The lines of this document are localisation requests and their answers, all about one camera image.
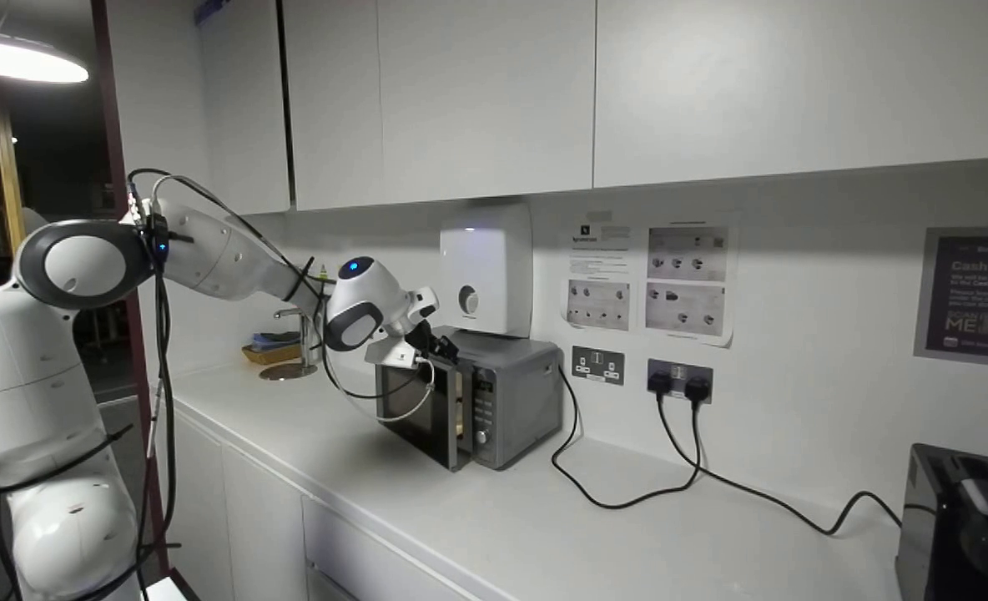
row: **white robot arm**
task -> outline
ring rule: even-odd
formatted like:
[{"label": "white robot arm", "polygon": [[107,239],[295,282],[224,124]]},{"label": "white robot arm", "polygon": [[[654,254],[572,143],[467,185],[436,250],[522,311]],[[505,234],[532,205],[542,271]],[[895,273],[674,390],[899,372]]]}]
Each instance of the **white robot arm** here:
[{"label": "white robot arm", "polygon": [[[273,258],[236,222],[155,204],[122,222],[51,222],[34,231],[0,287],[0,490],[14,520],[14,567],[24,597],[84,597],[134,559],[134,505],[119,479],[107,431],[74,347],[74,311],[104,306],[162,273],[209,298],[252,291],[296,302],[311,324],[323,306],[323,280]],[[422,331],[434,294],[404,294],[372,261],[328,299],[328,347],[355,351],[385,324]],[[110,597],[138,597],[125,579]]]}]

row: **power cord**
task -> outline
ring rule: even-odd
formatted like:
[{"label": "power cord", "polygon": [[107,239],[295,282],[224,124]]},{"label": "power cord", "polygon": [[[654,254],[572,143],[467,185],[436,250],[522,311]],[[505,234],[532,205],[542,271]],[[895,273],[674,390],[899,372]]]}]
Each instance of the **power cord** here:
[{"label": "power cord", "polygon": [[[578,400],[578,395],[573,395],[573,386],[572,386],[572,379],[563,378],[563,370],[560,370],[560,362],[556,362],[556,372],[560,372],[560,385],[563,385],[563,390],[568,390],[568,397],[572,397],[572,431],[568,431],[568,436],[560,440],[560,446],[550,452],[550,465],[594,505],[594,506],[599,506],[599,511],[628,511],[628,506],[633,506],[633,505],[645,505],[645,501],[654,501],[654,498],[666,498],[666,494],[682,494],[682,490],[692,490],[694,487],[694,479],[696,479],[696,475],[701,475],[701,468],[696,468],[696,460],[687,460],[694,469],[692,469],[692,476],[685,479],[685,484],[674,484],[674,487],[657,487],[657,490],[646,490],[646,494],[638,494],[638,498],[628,498],[628,501],[599,501],[599,498],[594,498],[563,465],[560,465],[560,452],[580,436],[580,400]],[[661,414],[661,428],[664,428],[664,432],[666,432],[666,440],[678,446],[678,436],[669,432],[669,428],[666,428],[666,418],[664,418],[664,395],[661,395],[661,402],[657,402],[657,414]],[[696,436],[696,402],[694,402],[694,409],[692,409],[692,431],[694,431],[694,456],[701,456],[701,436]]]},{"label": "power cord", "polygon": [[[696,402],[704,402],[704,400],[711,397],[711,386],[707,386],[704,379],[687,379],[687,385],[685,385],[685,397],[692,400],[692,407],[694,407],[694,414],[696,414]],[[809,513],[802,513],[793,505],[786,505],[786,501],[780,501],[780,498],[774,498],[774,494],[767,494],[767,490],[746,487],[746,484],[742,484],[742,479],[732,479],[732,476],[725,476],[725,475],[718,475],[718,469],[711,469],[711,468],[692,460],[692,456],[682,449],[682,444],[674,444],[674,449],[678,449],[694,469],[713,476],[718,484],[735,487],[735,490],[745,490],[745,494],[752,494],[752,498],[762,498],[762,501],[767,501],[767,505],[785,506],[786,513],[793,513],[802,523],[809,523],[809,527],[819,532],[821,538],[833,538],[833,535],[842,532],[842,523],[849,520],[849,513],[853,511],[853,505],[863,501],[863,498],[873,501],[873,505],[876,505],[876,506],[880,506],[880,511],[901,527],[901,516],[899,516],[899,513],[892,511],[892,505],[883,505],[873,490],[858,490],[858,494],[837,511],[833,523],[831,523],[831,527],[821,527],[819,520],[810,520]]]}]

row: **black appliance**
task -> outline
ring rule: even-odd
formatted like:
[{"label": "black appliance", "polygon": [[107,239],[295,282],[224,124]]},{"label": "black appliance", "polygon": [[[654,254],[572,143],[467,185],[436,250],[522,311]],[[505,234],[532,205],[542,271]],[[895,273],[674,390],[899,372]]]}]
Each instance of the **black appliance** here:
[{"label": "black appliance", "polygon": [[904,601],[988,601],[988,456],[911,446],[895,572]]}]

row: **kitchen counter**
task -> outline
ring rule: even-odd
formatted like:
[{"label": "kitchen counter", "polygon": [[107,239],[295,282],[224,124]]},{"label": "kitchen counter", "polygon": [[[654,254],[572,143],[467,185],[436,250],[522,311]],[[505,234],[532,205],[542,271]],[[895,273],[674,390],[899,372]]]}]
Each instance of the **kitchen counter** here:
[{"label": "kitchen counter", "polygon": [[[713,479],[629,511],[598,511],[550,468],[563,432],[507,469],[467,465],[454,475],[381,428],[370,402],[357,407],[323,372],[286,385],[252,370],[194,372],[177,379],[177,407],[475,597],[899,597],[899,532],[871,505],[837,538],[819,538]],[[573,444],[563,465],[608,501],[687,475],[594,440]],[[825,523],[837,511],[802,506]]]}]

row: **white wall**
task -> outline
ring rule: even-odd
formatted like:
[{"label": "white wall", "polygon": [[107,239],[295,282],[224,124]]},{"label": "white wall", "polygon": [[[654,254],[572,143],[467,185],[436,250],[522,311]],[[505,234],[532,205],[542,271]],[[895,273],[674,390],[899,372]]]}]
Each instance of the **white wall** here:
[{"label": "white wall", "polygon": [[[454,204],[263,215],[295,258],[330,271],[350,254],[381,258],[406,287],[434,282],[436,220]],[[532,201],[535,338],[628,352],[628,385],[578,379],[587,436],[669,460],[645,390],[645,360],[718,367],[704,409],[718,469],[774,490],[844,501],[873,487],[899,501],[911,440],[988,452],[988,367],[915,358],[923,228],[988,222],[988,163],[732,180],[692,185],[594,190]],[[568,234],[587,212],[633,231],[629,268],[645,273],[645,228],[713,220],[735,234],[726,351],[641,328],[572,328]],[[268,328],[273,302],[218,302],[177,294],[177,370],[236,367],[246,331]],[[332,358],[339,379],[370,390],[360,352]],[[682,432],[685,402],[669,402]]]}]

